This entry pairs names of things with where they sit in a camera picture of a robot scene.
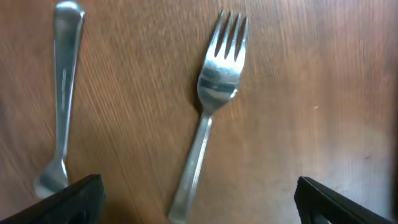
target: fork handle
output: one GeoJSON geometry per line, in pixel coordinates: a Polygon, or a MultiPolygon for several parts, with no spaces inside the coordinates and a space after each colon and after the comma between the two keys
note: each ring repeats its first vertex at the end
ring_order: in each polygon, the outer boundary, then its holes
{"type": "Polygon", "coordinates": [[[174,224],[187,221],[192,200],[195,198],[200,168],[205,155],[207,140],[212,123],[210,114],[202,113],[199,127],[188,155],[188,161],[178,185],[168,218],[174,224]]]}
{"type": "Polygon", "coordinates": [[[55,6],[54,53],[56,106],[56,159],[67,156],[73,82],[79,51],[84,10],[75,2],[63,1],[55,6]]]}

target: wood grain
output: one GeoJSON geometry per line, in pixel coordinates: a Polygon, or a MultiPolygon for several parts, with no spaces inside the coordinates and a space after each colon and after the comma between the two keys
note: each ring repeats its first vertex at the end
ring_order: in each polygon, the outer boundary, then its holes
{"type": "MultiPolygon", "coordinates": [[[[190,223],[300,223],[306,175],[391,218],[398,1],[85,0],[71,181],[101,174],[102,223],[168,223],[221,9],[251,18],[242,85],[218,111],[190,223]]],[[[0,2],[0,219],[36,202],[55,148],[50,0],[0,2]]]]}

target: spoon handle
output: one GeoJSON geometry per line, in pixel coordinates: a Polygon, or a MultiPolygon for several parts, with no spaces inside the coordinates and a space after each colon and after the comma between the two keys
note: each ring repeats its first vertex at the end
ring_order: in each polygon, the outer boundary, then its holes
{"type": "Polygon", "coordinates": [[[73,1],[63,1],[55,6],[54,54],[57,147],[55,157],[67,156],[70,110],[73,82],[79,51],[80,34],[85,12],[73,1]]]}

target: black plastic object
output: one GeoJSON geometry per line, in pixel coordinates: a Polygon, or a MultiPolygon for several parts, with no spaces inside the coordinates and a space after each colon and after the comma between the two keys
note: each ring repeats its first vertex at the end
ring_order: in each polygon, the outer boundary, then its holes
{"type": "Polygon", "coordinates": [[[104,203],[101,175],[91,174],[0,224],[95,224],[104,203]]]}
{"type": "Polygon", "coordinates": [[[298,179],[294,200],[302,224],[392,223],[309,177],[298,179]]]}

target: silver fork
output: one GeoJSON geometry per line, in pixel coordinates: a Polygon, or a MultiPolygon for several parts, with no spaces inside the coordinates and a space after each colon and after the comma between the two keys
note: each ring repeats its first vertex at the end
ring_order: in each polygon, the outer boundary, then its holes
{"type": "Polygon", "coordinates": [[[188,161],[185,164],[180,184],[169,211],[168,218],[174,224],[186,223],[188,219],[210,133],[211,116],[234,97],[240,84],[246,54],[249,18],[247,17],[243,22],[240,14],[234,17],[233,13],[230,12],[220,49],[216,50],[224,20],[225,13],[222,11],[198,79],[197,90],[203,112],[188,161]],[[232,33],[231,46],[228,47],[234,21],[236,21],[236,25],[232,33]],[[238,39],[240,39],[238,34],[241,34],[240,46],[238,46],[238,39]]]}
{"type": "Polygon", "coordinates": [[[57,146],[50,164],[34,182],[36,196],[46,198],[68,186],[67,156],[73,81],[85,12],[73,1],[63,1],[54,11],[55,95],[57,146]]]}

